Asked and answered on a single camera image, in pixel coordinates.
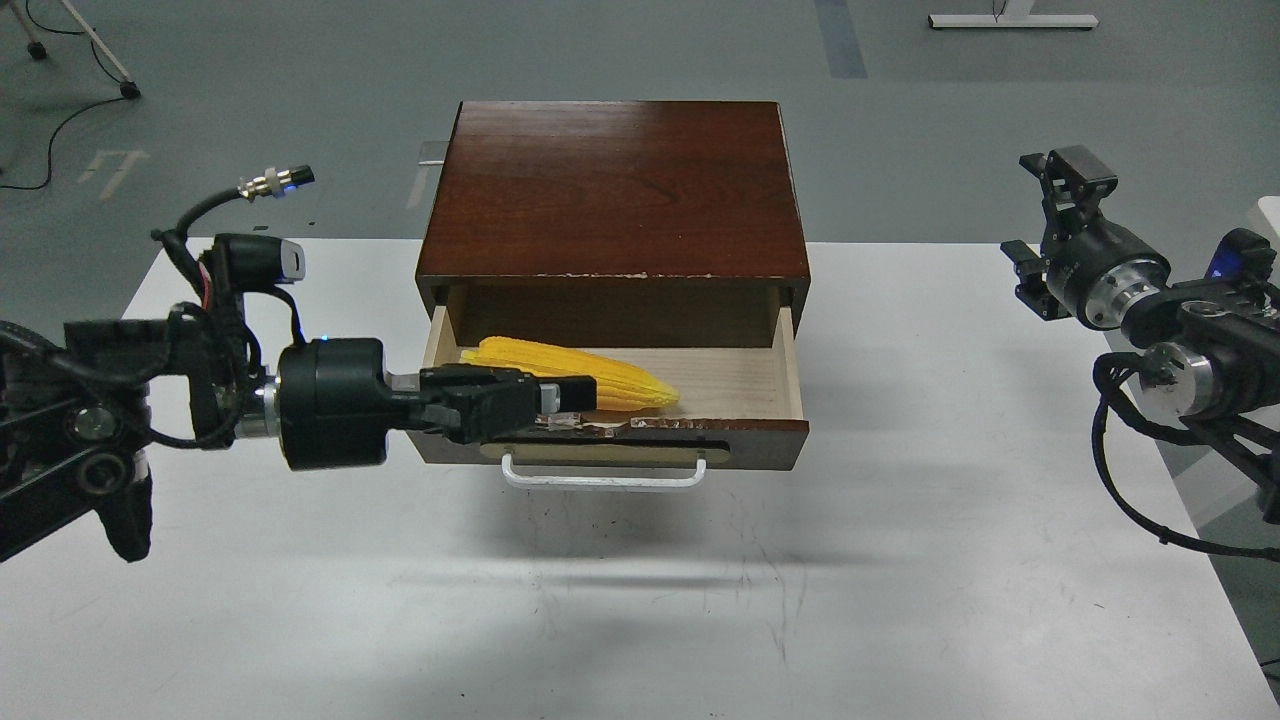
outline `drawer front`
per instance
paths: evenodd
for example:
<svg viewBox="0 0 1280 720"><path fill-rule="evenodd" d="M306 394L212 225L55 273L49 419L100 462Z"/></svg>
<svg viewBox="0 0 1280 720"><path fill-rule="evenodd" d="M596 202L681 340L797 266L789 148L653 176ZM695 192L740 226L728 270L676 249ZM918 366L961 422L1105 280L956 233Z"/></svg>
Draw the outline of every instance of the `drawer front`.
<svg viewBox="0 0 1280 720"><path fill-rule="evenodd" d="M687 468L701 454L709 468L790 470L809 436L805 420L635 419L616 428L527 430L484 445L456 445L411 433L422 460L497 465L512 452L521 465Z"/></svg>

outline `stand base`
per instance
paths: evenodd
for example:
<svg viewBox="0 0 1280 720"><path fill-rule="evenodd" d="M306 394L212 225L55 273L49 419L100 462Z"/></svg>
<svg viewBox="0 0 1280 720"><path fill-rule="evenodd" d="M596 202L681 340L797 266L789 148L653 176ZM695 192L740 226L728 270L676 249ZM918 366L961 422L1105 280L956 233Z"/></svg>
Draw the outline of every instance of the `stand base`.
<svg viewBox="0 0 1280 720"><path fill-rule="evenodd" d="M1025 15L1015 19L1009 15L929 15L929 27L933 29L966 27L1093 29L1098 27L1098 18L1094 15Z"/></svg>

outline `gray floor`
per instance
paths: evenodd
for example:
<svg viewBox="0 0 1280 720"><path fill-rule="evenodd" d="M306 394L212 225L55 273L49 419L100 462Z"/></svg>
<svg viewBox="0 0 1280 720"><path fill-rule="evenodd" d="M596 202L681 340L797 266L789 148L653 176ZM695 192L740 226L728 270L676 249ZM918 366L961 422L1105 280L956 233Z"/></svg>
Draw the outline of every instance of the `gray floor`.
<svg viewBox="0 0 1280 720"><path fill-rule="evenodd" d="M1110 217L1183 279L1257 197L1280 193L1274 0L1037 3L1096 12L1093 32L927 27L931 12L979 13L986 0L77 6L145 97L68 126L51 187L0 191L0 318L46 333L119 314L155 256L147 231L266 165L310 163L319 183L221 210L197 232L420 236L434 176L415 202L419 147L448 137L466 99L777 100L810 241L1036 240L1038 192L1018 156L1085 143L1120 174ZM52 0L32 12L69 24ZM0 14L0 182L38 181L58 122L115 94L87 41L44 40L50 60L31 61ZM146 154L105 200L122 155L81 182L100 151ZM919 269L897 270L901 301L945 300L928 297ZM1170 456L1171 469L1196 457ZM1248 505L1202 532L1280 544ZM1280 573L1217 568L1256 651L1280 655Z"/></svg>

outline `dark wooden top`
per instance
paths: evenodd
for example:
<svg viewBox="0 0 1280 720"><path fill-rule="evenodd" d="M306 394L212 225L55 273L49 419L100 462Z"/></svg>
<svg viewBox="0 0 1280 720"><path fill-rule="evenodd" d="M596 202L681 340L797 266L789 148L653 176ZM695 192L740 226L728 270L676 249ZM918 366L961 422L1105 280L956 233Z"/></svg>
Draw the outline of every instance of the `dark wooden top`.
<svg viewBox="0 0 1280 720"><path fill-rule="evenodd" d="M417 275L424 291L479 278L763 282L803 300L778 106L463 102Z"/></svg>

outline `cable connector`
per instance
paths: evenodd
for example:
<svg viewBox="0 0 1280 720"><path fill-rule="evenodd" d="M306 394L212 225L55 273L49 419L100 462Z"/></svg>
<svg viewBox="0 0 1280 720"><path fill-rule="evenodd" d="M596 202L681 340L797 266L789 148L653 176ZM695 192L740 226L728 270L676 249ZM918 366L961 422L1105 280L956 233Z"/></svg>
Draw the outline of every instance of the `cable connector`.
<svg viewBox="0 0 1280 720"><path fill-rule="evenodd" d="M253 179L241 178L236 190L241 193L241 197L252 202L259 197L266 196L284 197L285 193L300 184L307 184L308 182L315 182L315 179L316 177L311 173L310 165L298 165L287 170L268 168L265 173Z"/></svg>

